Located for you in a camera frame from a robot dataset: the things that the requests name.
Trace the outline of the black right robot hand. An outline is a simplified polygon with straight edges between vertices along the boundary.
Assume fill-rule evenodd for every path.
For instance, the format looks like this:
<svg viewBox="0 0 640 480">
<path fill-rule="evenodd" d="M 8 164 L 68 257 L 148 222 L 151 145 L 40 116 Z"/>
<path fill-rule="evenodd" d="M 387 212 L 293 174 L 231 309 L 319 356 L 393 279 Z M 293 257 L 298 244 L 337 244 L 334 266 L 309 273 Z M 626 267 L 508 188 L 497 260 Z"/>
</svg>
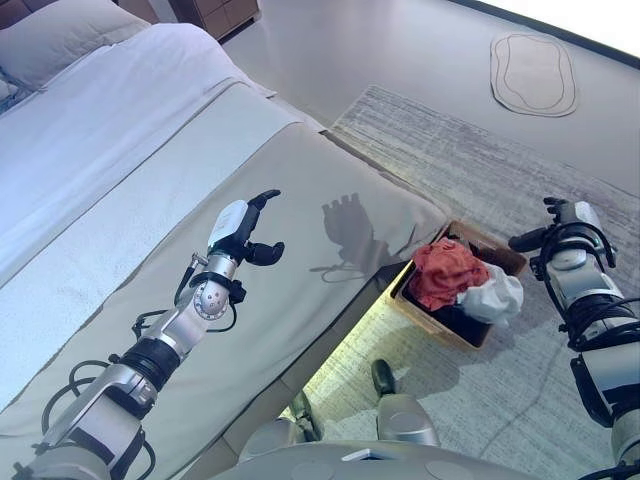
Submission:
<svg viewBox="0 0 640 480">
<path fill-rule="evenodd" d="M 586 201 L 571 202 L 556 197 L 545 197 L 544 205 L 552 216 L 552 224 L 512 236 L 508 246 L 516 252 L 525 253 L 554 245 L 565 239 L 585 238 L 593 247 L 602 247 L 597 233 L 601 230 L 599 218 L 593 207 Z"/>
</svg>

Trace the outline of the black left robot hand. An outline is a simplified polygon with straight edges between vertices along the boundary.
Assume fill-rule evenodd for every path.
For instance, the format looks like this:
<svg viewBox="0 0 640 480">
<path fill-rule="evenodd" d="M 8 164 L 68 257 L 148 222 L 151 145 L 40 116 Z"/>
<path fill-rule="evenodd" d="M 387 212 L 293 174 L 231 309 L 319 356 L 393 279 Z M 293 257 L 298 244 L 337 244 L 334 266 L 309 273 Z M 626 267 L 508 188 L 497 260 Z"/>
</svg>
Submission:
<svg viewBox="0 0 640 480">
<path fill-rule="evenodd" d="M 276 264 L 284 253 L 284 243 L 267 245 L 252 242 L 250 237 L 267 202 L 280 194 L 280 190 L 271 189 L 249 201 L 237 200 L 227 205 L 218 215 L 209 236 L 207 256 L 226 256 L 237 264 L 242 261 L 255 266 Z"/>
</svg>

